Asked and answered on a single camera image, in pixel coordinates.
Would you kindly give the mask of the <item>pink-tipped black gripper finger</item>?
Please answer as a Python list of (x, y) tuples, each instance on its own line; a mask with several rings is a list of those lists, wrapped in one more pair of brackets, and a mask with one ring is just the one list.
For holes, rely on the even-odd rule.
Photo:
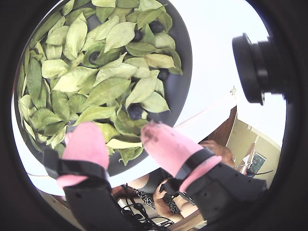
[(265, 180), (240, 173), (209, 148), (163, 123), (143, 126), (141, 141), (149, 156), (172, 176), (159, 192), (185, 193), (208, 223), (249, 207), (267, 190)]
[(69, 135), (61, 157), (47, 148), (43, 164), (48, 175), (56, 179), (72, 214), (87, 231), (132, 231), (133, 224), (122, 214), (111, 195), (106, 171), (108, 150), (103, 133), (92, 122), (81, 123)]

